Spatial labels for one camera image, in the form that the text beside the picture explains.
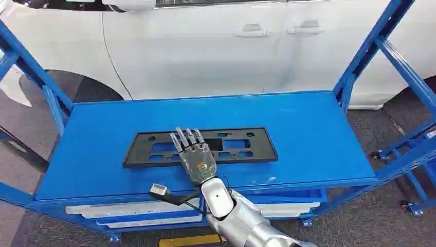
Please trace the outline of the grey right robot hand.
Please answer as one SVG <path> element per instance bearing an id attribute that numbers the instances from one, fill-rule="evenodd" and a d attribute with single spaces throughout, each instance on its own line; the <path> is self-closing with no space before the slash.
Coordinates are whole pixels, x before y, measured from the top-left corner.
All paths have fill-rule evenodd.
<path id="1" fill-rule="evenodd" d="M 175 132 L 170 133 L 170 137 L 194 186 L 200 187 L 215 177 L 217 164 L 199 129 L 182 130 L 177 127 Z"/>

